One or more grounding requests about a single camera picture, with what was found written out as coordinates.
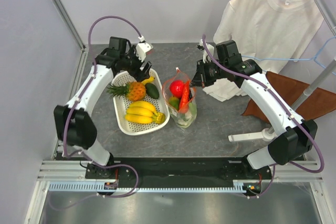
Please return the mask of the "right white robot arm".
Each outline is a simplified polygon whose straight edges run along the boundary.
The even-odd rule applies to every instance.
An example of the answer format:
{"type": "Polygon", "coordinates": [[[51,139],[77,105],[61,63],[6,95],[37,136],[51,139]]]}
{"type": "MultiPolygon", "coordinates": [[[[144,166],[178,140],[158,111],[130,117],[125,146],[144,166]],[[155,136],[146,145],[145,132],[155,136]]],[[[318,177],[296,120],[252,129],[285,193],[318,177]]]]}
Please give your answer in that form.
{"type": "Polygon", "coordinates": [[[241,164],[245,178],[254,178],[265,166],[292,163],[312,149],[317,124],[295,112],[271,86],[261,67],[252,59],[242,59],[233,40],[212,47],[202,38],[197,47],[204,52],[203,59],[197,61],[190,86],[204,88],[219,79],[233,82],[258,105],[274,129],[276,137],[248,154],[241,164]]]}

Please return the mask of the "green toy avocado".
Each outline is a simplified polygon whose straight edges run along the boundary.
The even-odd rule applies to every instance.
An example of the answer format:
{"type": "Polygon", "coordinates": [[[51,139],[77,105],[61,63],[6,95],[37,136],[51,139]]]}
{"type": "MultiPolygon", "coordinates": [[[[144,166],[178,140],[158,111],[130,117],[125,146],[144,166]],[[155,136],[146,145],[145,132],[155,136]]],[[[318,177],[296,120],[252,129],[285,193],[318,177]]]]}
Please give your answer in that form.
{"type": "Polygon", "coordinates": [[[157,87],[152,83],[147,83],[145,85],[147,95],[152,99],[159,99],[160,94],[157,87]]]}

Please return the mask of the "toy cabbage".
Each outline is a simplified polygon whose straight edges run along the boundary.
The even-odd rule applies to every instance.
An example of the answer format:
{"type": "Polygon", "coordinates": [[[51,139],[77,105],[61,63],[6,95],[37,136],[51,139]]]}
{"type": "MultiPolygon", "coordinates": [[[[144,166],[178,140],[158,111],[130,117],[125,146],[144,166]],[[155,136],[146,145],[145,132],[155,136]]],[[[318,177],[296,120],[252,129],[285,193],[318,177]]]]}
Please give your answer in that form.
{"type": "Polygon", "coordinates": [[[179,127],[187,128],[189,127],[197,117],[197,106],[195,103],[190,102],[187,106],[186,113],[178,113],[176,124],[179,127]]]}

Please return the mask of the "clear zip top bag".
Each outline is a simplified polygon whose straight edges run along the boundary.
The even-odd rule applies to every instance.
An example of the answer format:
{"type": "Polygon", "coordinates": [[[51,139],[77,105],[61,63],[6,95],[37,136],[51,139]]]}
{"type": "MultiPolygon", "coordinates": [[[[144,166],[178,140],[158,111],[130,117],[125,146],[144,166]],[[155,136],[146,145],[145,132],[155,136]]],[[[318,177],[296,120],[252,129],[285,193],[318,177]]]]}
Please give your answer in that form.
{"type": "Polygon", "coordinates": [[[170,116],[177,126],[189,127],[196,119],[196,89],[189,76],[176,67],[176,73],[162,85],[162,94],[170,116]]]}

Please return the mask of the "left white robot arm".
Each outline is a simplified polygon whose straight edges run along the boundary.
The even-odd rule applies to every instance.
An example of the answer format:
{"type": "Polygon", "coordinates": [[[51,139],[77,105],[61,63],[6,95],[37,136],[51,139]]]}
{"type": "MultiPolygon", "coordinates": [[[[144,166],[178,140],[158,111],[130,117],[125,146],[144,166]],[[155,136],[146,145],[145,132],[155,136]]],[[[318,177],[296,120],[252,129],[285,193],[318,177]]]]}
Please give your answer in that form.
{"type": "Polygon", "coordinates": [[[64,157],[72,156],[67,151],[67,147],[72,146],[76,153],[97,166],[97,173],[103,178],[114,175],[113,155],[97,139],[92,111],[106,86],[119,72],[126,71],[136,81],[149,78],[152,64],[145,62],[145,58],[152,49],[144,37],[136,45],[131,45],[128,39],[110,38],[109,46],[94,58],[90,73],[77,93],[66,105],[54,109],[57,136],[63,143],[64,157]]]}

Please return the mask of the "yellow toy bananas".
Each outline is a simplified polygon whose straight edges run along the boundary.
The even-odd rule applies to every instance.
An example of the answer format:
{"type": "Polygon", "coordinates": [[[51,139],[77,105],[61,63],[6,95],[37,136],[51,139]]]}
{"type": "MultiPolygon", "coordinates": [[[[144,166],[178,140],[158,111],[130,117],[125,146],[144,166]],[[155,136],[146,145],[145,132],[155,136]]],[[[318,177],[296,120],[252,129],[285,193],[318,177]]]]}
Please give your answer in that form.
{"type": "Polygon", "coordinates": [[[131,103],[124,118],[129,122],[138,124],[162,124],[166,119],[164,113],[158,112],[152,103],[146,101],[131,103]]]}

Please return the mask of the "white plastic fruit basket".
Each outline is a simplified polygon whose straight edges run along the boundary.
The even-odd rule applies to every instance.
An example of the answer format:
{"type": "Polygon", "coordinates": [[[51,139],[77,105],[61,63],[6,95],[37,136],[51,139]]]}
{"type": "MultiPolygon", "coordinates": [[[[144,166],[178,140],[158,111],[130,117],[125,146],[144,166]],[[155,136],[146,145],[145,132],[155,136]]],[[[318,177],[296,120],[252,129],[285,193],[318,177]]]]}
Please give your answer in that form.
{"type": "Polygon", "coordinates": [[[153,104],[158,112],[162,112],[165,114],[165,121],[162,124],[138,124],[129,122],[124,118],[124,115],[126,114],[126,110],[131,104],[131,101],[128,100],[125,97],[113,97],[113,103],[114,103],[114,110],[117,117],[117,122],[120,130],[126,134],[131,136],[137,136],[137,135],[143,135],[148,134],[157,130],[160,130],[163,128],[170,119],[170,113],[168,110],[168,106],[165,103],[165,100],[163,98],[162,94],[162,85],[159,78],[158,73],[154,69],[150,69],[149,72],[150,76],[154,77],[153,84],[157,87],[159,91],[159,98],[153,99],[149,97],[148,95],[145,96],[144,101],[150,102],[153,104]]]}

